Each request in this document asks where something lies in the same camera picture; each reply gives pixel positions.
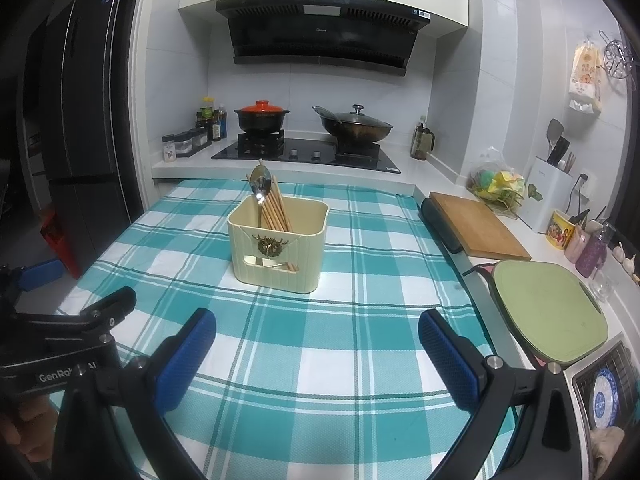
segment tablecloth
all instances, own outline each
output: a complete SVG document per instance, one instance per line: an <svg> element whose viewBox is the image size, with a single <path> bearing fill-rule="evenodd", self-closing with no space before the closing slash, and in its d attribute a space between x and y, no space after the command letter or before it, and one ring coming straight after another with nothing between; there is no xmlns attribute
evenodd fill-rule
<svg viewBox="0 0 640 480"><path fill-rule="evenodd" d="M112 330L123 361L151 354L197 307L218 334L180 406L166 416L212 479L425 479L468 420L417 337L437 308L491 352L452 263L415 200L351 186L281 184L330 208L318 289L238 282L226 216L250 192L235 180L187 180L141 216L60 306L77 313L121 286L135 311ZM117 411L144 478L156 478ZM497 466L507 416L479 478Z"/></svg>

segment blue gripper pad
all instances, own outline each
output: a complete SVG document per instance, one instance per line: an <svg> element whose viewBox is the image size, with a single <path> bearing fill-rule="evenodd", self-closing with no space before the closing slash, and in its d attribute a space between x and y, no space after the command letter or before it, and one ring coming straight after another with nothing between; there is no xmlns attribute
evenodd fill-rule
<svg viewBox="0 0 640 480"><path fill-rule="evenodd" d="M420 315L418 337L456 406L473 413L486 385L482 354L453 332L435 309Z"/></svg>
<svg viewBox="0 0 640 480"><path fill-rule="evenodd" d="M20 274L20 280L18 280L18 288L23 292L28 292L39 286L54 282L61 278L64 273L65 266L59 259L47 260L23 269Z"/></svg>
<svg viewBox="0 0 640 480"><path fill-rule="evenodd" d="M216 317L213 312L199 308L172 337L175 338L172 343L175 341L178 348L168 357L156 378L154 406L160 416L180 404L216 338Z"/></svg>

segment plate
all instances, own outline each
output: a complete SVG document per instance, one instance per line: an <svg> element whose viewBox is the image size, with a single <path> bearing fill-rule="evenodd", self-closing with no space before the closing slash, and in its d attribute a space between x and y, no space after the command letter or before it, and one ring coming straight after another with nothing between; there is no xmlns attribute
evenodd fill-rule
<svg viewBox="0 0 640 480"><path fill-rule="evenodd" d="M590 419L596 428L612 426L618 414L618 386L608 368L602 368L593 383Z"/></svg>

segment human hand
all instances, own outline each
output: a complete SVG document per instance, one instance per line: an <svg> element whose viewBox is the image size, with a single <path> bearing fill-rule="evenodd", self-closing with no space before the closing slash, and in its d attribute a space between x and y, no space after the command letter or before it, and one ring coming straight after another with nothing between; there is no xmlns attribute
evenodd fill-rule
<svg viewBox="0 0 640 480"><path fill-rule="evenodd" d="M18 406L18 426L0 413L0 435L23 453L29 462L49 460L53 453L53 428L58 413L49 404L49 396L27 400Z"/></svg>

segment countertop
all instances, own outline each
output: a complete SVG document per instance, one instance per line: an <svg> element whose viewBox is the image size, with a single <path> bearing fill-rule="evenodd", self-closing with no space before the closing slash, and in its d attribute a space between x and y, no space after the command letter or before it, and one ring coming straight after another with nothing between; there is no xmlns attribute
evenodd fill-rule
<svg viewBox="0 0 640 480"><path fill-rule="evenodd" d="M305 139L328 138L327 134L316 132L287 131L287 135ZM237 134L231 134L228 138L213 143L196 155L189 158L179 158L171 163L158 160L161 154L156 153L156 162L152 166L152 176L159 179L245 179L245 173L250 172L256 164L254 160L211 159L214 154L235 142L236 139ZM353 186L364 186L412 195L418 203L421 203L431 191L472 198L471 193L465 187L457 186L436 168L436 165L442 168L442 164L439 161L431 157L427 161L415 160L409 156L407 147L391 142L382 141L380 145L400 169L400 174L301 162L269 161L269 167L273 173L277 174L280 182L351 184ZM532 260L558 264L569 269L583 282L588 282L586 278L577 272L575 266L564 257L562 251L557 250L548 243L543 234L533 232L519 219L498 218L529 252ZM483 258L469 258L464 253L453 254L452 259L460 273L465 272L475 264L487 263L488 261ZM622 332L631 346L637 365L637 355L640 354L640 308L638 308L638 305L640 305L640 287L633 283L631 278L624 273L620 264L612 257L607 259L604 268L610 276L614 276L614 281L616 282L615 291L609 301L600 302L602 311L607 319L609 338L613 338ZM497 326L494 327L494 330L492 330L491 323L487 323L488 330L496 340L500 340L498 332L504 333L504 324L498 320L499 317L496 317ZM512 362L513 365L518 365L518 361L521 361L520 365L528 365L528 361L519 345L515 344L512 347L510 344L506 345L506 341L503 342L505 343L503 345L496 344L498 353L500 353L500 350L511 353L511 355L504 355L504 357L508 362ZM514 351L517 351L518 358L513 354Z"/></svg>

